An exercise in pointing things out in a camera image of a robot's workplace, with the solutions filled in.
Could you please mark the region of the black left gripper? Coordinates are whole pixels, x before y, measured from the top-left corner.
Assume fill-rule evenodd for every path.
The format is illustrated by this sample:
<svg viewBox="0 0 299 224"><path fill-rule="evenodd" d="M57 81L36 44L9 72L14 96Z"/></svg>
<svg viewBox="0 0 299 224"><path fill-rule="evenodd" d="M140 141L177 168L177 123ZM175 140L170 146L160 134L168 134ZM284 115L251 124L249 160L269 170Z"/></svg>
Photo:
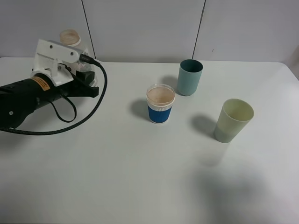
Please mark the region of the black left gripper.
<svg viewBox="0 0 299 224"><path fill-rule="evenodd" d="M76 71L73 80L58 87L59 92L67 97L95 98L99 94L99 87L95 86L94 71Z"/></svg>

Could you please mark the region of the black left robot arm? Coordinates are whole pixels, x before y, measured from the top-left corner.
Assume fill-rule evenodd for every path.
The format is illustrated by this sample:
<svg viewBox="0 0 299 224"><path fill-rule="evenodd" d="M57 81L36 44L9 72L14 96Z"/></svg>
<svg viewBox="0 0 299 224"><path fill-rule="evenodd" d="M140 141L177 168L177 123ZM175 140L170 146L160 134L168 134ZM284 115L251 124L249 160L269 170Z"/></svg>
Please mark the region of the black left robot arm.
<svg viewBox="0 0 299 224"><path fill-rule="evenodd" d="M94 98L99 94L99 87L92 87L95 72L79 72L72 75L73 80L56 87L45 74L35 76L0 88L0 127L17 128L25 118L35 110L63 98L74 110L77 109L69 100L72 97Z"/></svg>

